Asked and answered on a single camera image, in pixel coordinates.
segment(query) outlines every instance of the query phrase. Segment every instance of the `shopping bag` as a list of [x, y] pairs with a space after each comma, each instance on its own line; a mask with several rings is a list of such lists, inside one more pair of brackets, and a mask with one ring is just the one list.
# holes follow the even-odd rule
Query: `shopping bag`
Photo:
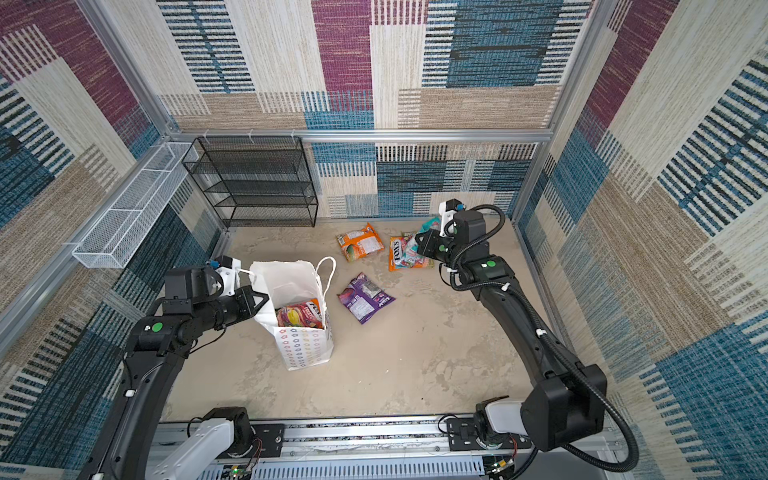
[[[333, 264], [326, 288], [317, 270], [326, 260]], [[326, 292], [336, 272], [336, 259], [325, 257], [317, 266], [310, 262], [253, 262], [250, 278], [253, 289], [266, 292], [270, 301], [254, 317], [272, 336], [288, 370], [303, 369], [327, 362], [333, 351], [333, 335], [328, 321]], [[317, 298], [323, 328], [279, 326], [275, 309]]]

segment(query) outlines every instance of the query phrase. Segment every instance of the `orange snack bag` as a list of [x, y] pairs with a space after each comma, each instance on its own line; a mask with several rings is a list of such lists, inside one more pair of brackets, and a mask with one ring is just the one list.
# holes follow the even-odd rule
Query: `orange snack bag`
[[353, 262], [371, 253], [384, 250], [384, 243], [376, 230], [368, 223], [362, 230], [354, 230], [337, 238], [346, 261]]

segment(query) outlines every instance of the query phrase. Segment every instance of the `white mesh basket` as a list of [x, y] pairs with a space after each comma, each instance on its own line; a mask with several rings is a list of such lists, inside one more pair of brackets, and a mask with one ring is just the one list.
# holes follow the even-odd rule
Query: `white mesh basket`
[[195, 161], [191, 144], [167, 142], [85, 234], [72, 255], [87, 268], [125, 268]]

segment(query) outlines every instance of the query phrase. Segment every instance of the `black wire shelf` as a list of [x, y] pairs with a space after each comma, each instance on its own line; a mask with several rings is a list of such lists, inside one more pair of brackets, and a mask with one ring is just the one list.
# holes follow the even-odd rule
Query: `black wire shelf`
[[300, 138], [199, 137], [184, 167], [227, 227], [314, 227], [318, 200]]

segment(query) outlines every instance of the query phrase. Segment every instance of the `beige floor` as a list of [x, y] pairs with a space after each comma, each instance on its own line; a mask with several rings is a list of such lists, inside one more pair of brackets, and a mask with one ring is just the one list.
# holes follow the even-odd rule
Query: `beige floor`
[[[420, 223], [372, 222], [384, 243]], [[243, 267], [254, 260], [336, 258], [326, 298], [333, 355], [321, 366], [288, 372], [274, 338], [255, 321], [240, 323], [187, 360], [164, 418], [186, 420], [215, 406], [246, 406], [251, 418], [472, 412], [477, 402], [494, 396], [524, 399], [531, 390], [525, 368], [502, 328], [471, 293], [450, 290], [436, 268], [389, 272], [386, 251], [354, 263], [344, 260], [336, 235], [364, 224], [240, 228], [228, 254], [240, 258]], [[491, 251], [507, 260], [543, 316], [511, 226], [492, 238]], [[336, 298], [361, 271], [396, 298], [365, 325]], [[208, 332], [200, 342], [216, 335]]]

